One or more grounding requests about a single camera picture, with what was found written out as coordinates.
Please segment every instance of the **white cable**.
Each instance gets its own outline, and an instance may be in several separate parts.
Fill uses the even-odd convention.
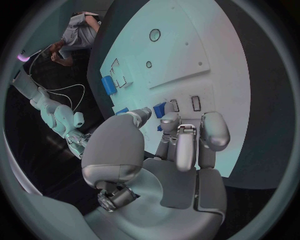
[[[31,78],[31,80],[36,84],[38,85],[39,87],[45,89],[47,92],[51,93],[51,94],[55,94],[55,95],[60,95],[60,96],[64,96],[66,98],[69,99],[70,101],[70,105],[71,105],[71,109],[73,108],[73,103],[72,103],[72,100],[67,96],[67,95],[64,95],[64,94],[60,94],[60,93],[55,93],[55,92],[52,92],[52,91],[59,91],[59,90],[63,90],[63,89],[68,89],[68,88],[72,88],[72,87],[75,87],[75,86],[82,86],[83,87],[83,93],[82,93],[82,96],[81,96],[81,99],[79,101],[79,103],[77,104],[77,106],[74,108],[73,112],[77,109],[77,107],[80,105],[80,103],[82,102],[83,98],[84,98],[84,95],[85,95],[85,92],[86,92],[86,88],[84,85],[82,84],[74,84],[72,86],[67,86],[67,87],[63,87],[63,88],[59,88],[59,89],[46,89],[45,87],[43,87],[42,85],[40,85],[39,83],[37,83],[36,81],[34,81],[34,79],[32,78],[31,76],[31,70],[32,70],[32,66],[34,65],[35,61],[38,59],[38,57],[44,52],[46,51],[51,45],[49,45],[48,47],[46,47],[43,51],[41,51],[36,57],[35,59],[33,60],[33,62],[31,63],[30,65],[30,68],[29,68],[29,77]]]

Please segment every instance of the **man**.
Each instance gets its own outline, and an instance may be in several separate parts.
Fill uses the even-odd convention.
[[[90,49],[93,46],[101,22],[86,12],[71,17],[62,39],[53,43],[48,51],[51,60],[63,66],[72,66],[72,51]]]

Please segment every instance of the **blue block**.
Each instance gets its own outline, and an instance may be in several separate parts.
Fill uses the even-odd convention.
[[[129,111],[128,108],[125,107],[124,109],[122,109],[122,110],[116,112],[115,114],[118,115],[118,114],[121,114],[121,113],[127,113],[128,111]]]
[[[155,115],[158,119],[161,119],[165,115],[166,102],[159,103],[153,107]]]
[[[102,78],[102,83],[107,95],[113,95],[117,92],[116,86],[111,76],[105,76]]]

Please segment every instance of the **circular hole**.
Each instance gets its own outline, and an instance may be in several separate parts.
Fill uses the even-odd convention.
[[[149,37],[152,42],[156,42],[161,37],[161,32],[158,29],[153,29]]]
[[[152,63],[150,61],[147,61],[146,62],[146,67],[149,68],[149,69],[152,68]]]

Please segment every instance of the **glowing light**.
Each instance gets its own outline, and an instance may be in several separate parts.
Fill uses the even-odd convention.
[[[21,60],[22,62],[27,62],[27,61],[30,59],[30,57],[23,57],[23,56],[21,56],[21,55],[18,55],[17,58],[18,58],[19,60]]]

